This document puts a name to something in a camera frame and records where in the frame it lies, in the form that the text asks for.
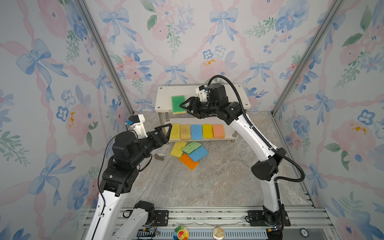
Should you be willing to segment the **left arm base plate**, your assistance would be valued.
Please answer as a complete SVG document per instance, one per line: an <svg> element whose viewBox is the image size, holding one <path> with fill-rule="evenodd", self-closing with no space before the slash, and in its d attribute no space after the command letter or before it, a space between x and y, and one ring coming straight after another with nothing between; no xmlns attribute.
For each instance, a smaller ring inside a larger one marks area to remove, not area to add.
<svg viewBox="0 0 384 240"><path fill-rule="evenodd" d="M127 222L130 226L140 227L166 227L169 221L168 210L134 209Z"/></svg>

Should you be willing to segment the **salmon pink sponge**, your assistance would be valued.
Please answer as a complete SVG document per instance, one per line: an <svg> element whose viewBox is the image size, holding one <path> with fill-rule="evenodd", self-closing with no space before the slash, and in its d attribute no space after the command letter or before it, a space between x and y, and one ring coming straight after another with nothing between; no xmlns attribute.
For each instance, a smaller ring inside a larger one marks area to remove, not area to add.
<svg viewBox="0 0 384 240"><path fill-rule="evenodd" d="M223 125L213 125L213 137L214 139L225 139L225 129Z"/></svg>

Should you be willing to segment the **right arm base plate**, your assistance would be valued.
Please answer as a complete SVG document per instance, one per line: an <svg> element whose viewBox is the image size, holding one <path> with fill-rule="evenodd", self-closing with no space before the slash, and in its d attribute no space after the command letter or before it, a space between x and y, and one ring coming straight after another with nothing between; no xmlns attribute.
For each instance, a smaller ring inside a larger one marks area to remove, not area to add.
<svg viewBox="0 0 384 240"><path fill-rule="evenodd" d="M280 211L272 213L263 210L249 210L245 220L251 227L279 228L281 223L284 224L284 227L291 226L290 218L285 210L282 215Z"/></svg>

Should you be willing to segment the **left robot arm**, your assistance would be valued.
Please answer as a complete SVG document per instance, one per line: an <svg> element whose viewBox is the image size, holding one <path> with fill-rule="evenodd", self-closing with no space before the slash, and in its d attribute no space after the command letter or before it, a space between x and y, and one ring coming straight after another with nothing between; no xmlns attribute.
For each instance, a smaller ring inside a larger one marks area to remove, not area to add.
<svg viewBox="0 0 384 240"><path fill-rule="evenodd" d="M171 124L156 127L143 138L136 131L125 131L115 137L114 154L99 183L99 200L87 240L132 240L138 231L155 221L154 204L139 201L126 222L115 232L118 215L139 173L140 163L170 140Z"/></svg>

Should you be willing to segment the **yellow sponge front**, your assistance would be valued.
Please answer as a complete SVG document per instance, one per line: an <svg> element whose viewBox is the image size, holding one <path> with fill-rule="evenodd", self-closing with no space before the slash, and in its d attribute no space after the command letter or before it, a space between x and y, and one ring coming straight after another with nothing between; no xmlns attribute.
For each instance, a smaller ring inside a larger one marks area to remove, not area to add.
<svg viewBox="0 0 384 240"><path fill-rule="evenodd" d="M203 139L213 139L213 125L203 124Z"/></svg>

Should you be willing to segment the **dark green sponge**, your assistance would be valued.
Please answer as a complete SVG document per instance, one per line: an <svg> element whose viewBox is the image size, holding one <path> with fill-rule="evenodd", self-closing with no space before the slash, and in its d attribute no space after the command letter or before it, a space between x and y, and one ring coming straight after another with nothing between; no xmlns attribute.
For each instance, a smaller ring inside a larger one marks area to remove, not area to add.
<svg viewBox="0 0 384 240"><path fill-rule="evenodd" d="M180 107L185 101L185 96L172 96L172 113L173 115L186 114L187 111Z"/></svg>

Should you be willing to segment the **pale yellow worn sponge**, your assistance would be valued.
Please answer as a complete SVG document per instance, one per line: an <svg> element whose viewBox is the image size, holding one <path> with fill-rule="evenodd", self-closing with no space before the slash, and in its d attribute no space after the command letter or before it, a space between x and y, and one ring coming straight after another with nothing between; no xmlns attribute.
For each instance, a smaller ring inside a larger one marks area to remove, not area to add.
<svg viewBox="0 0 384 240"><path fill-rule="evenodd" d="M191 125L180 125L180 139L181 140L191 139Z"/></svg>

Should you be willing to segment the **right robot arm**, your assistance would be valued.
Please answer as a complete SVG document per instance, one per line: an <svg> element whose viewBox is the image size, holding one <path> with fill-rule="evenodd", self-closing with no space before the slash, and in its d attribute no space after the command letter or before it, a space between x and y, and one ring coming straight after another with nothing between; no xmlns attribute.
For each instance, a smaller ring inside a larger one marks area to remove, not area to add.
<svg viewBox="0 0 384 240"><path fill-rule="evenodd" d="M234 85L231 85L237 101L230 102L226 88L221 84L212 84L197 88L197 96L190 97L180 104L188 114L198 119L217 117L233 128L256 154L258 161L252 166L253 175L260 181L264 196L263 215L258 224L265 224L272 231L281 232L287 222L287 216L281 201L278 181L301 183L305 179L303 169L287 157L283 148L273 145L256 127L244 109L241 97ZM291 163L300 173L294 179L278 176L282 160Z"/></svg>

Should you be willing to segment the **bright yellow sponge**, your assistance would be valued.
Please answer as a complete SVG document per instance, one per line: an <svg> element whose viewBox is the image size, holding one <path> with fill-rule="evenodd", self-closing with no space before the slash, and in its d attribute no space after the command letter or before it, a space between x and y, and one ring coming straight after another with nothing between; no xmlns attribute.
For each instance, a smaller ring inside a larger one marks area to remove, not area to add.
<svg viewBox="0 0 384 240"><path fill-rule="evenodd" d="M180 137L181 137L181 125L180 124L172 124L170 140L179 140Z"/></svg>

